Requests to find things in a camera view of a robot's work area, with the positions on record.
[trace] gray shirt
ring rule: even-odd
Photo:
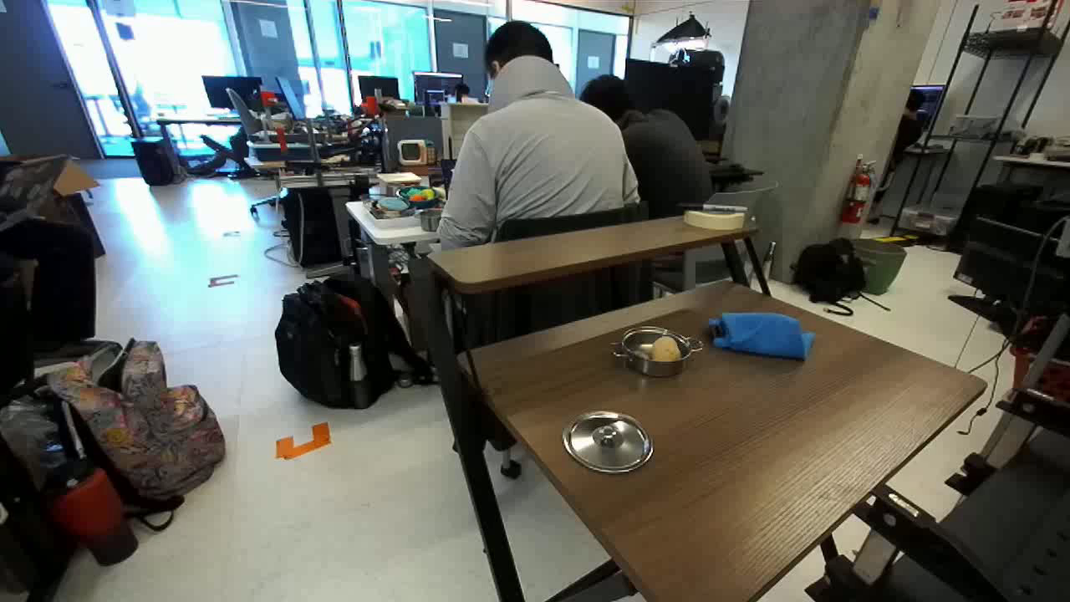
[[[626,114],[623,130],[650,218],[684,215],[710,199],[710,165],[680,114]]]
[[[567,218],[638,203],[618,127],[572,98],[557,63],[509,60],[493,114],[465,133],[441,212],[441,249],[494,242],[512,218]]]

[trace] bag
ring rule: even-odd
[[[226,430],[194,383],[166,388],[164,353],[154,341],[132,341],[121,362],[91,373],[76,362],[47,379],[83,421],[88,456],[100,461],[124,503],[166,513],[226,461]]]
[[[34,373],[23,269],[0,253],[0,393]]]
[[[19,457],[0,438],[0,592],[44,592],[65,574],[66,545]]]
[[[862,260],[847,238],[804,249],[793,282],[817,305],[839,305],[843,299],[860,299],[866,290]]]
[[[406,362],[412,380],[432,380],[432,369],[408,343],[393,300],[351,271],[287,294],[275,347],[280,373],[304,399],[330,408],[374,405],[399,380],[393,353]]]

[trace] metal bowl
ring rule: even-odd
[[[657,362],[652,359],[652,343],[659,339],[674,339],[680,347],[680,362]],[[677,333],[670,328],[633,328],[623,333],[623,341],[617,343],[613,359],[623,362],[626,369],[650,373],[650,379],[674,379],[684,372],[684,362],[690,362],[693,353],[699,353],[699,341]]]
[[[618,410],[593,410],[575,417],[562,430],[562,441],[579,465],[601,475],[638,470],[657,456],[657,444],[645,438],[638,421]]]

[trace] trash can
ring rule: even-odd
[[[136,534],[112,477],[91,461],[71,461],[47,477],[52,515],[62,533],[88,545],[100,564],[133,556]]]
[[[866,271],[866,294],[886,294],[907,260],[907,249],[889,242],[854,242],[854,249]]]
[[[142,137],[132,148],[143,183],[166,186],[179,182],[175,158],[164,140]]]

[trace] black backpack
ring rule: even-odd
[[[866,290],[862,260],[847,238],[804,249],[793,282],[817,305],[839,305],[843,299],[860,299]]]
[[[432,369],[408,343],[393,300],[358,274],[330,274],[287,294],[275,343],[280,373],[304,399],[330,408],[374,405],[399,380],[393,353],[408,364],[416,383],[432,380]]]
[[[23,271],[13,257],[0,253],[0,393],[34,373],[28,323]]]

